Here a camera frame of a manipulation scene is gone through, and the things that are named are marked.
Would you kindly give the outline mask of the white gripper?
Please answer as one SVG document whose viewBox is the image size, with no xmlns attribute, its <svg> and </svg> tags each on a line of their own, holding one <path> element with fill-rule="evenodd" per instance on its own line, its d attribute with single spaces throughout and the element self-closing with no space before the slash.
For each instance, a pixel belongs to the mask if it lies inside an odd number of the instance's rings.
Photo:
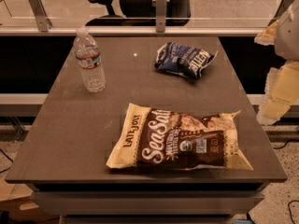
<svg viewBox="0 0 299 224">
<path fill-rule="evenodd" d="M 271 67 L 267 74 L 257 120 L 262 125 L 272 125 L 299 100 L 299 0 L 279 20 L 258 33 L 254 42 L 264 46 L 275 44 L 276 55 L 293 60 L 280 68 Z"/>
</svg>

